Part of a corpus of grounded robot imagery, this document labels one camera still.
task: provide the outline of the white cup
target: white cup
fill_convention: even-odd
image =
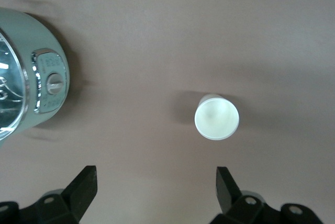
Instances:
[[[239,113],[232,102],[217,94],[207,94],[199,102],[194,122],[205,138],[222,140],[236,131]]]

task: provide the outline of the cup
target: cup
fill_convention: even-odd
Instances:
[[[237,130],[239,113],[232,102],[217,94],[207,94],[199,102],[194,122],[205,138],[223,140]]]

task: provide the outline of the beige tabletop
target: beige tabletop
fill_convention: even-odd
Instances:
[[[71,70],[65,105],[0,149],[0,201],[20,207],[96,165],[85,223],[207,224],[217,166],[279,209],[335,220],[335,0],[0,0],[40,19]],[[201,97],[240,113],[202,137]]]

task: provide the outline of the chrome trim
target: chrome trim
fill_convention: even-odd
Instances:
[[[52,111],[57,110],[64,102],[65,98],[66,98],[66,93],[64,95],[64,100],[62,101],[62,103],[60,103],[60,105],[55,108],[54,110],[50,110],[47,111],[45,113],[41,112],[40,109],[40,105],[41,105],[41,97],[42,97],[42,82],[41,82],[41,75],[40,72],[38,70],[38,65],[37,65],[37,59],[40,55],[45,54],[45,53],[54,53],[56,54],[63,62],[63,66],[64,66],[64,72],[65,72],[65,78],[66,78],[66,68],[65,68],[65,64],[64,64],[64,60],[63,58],[54,50],[52,49],[48,49],[48,48],[44,48],[44,49],[39,49],[39,50],[35,50],[32,52],[32,70],[35,72],[35,77],[36,77],[36,87],[37,87],[37,97],[36,97],[36,107],[34,108],[34,112],[36,114],[45,114],[45,113],[50,113]]]
[[[28,107],[29,107],[29,100],[30,100],[30,85],[29,85],[29,78],[28,78],[26,67],[24,65],[21,55],[18,53],[17,47],[12,42],[10,37],[1,28],[0,28],[0,37],[3,38],[3,41],[6,43],[11,54],[14,56],[15,61],[20,66],[22,83],[24,84],[24,87],[25,87],[23,90],[23,98],[24,98],[23,104],[22,104],[22,108],[20,110],[19,115],[8,127],[5,127],[6,129],[4,128],[5,130],[0,130],[0,141],[2,141],[3,139],[11,135],[19,127],[21,122],[26,118]],[[1,135],[5,131],[8,131],[8,133],[1,137]]]

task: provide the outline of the mint green appliance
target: mint green appliance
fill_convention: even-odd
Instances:
[[[69,67],[53,34],[31,16],[0,8],[0,146],[51,118],[69,90]]]

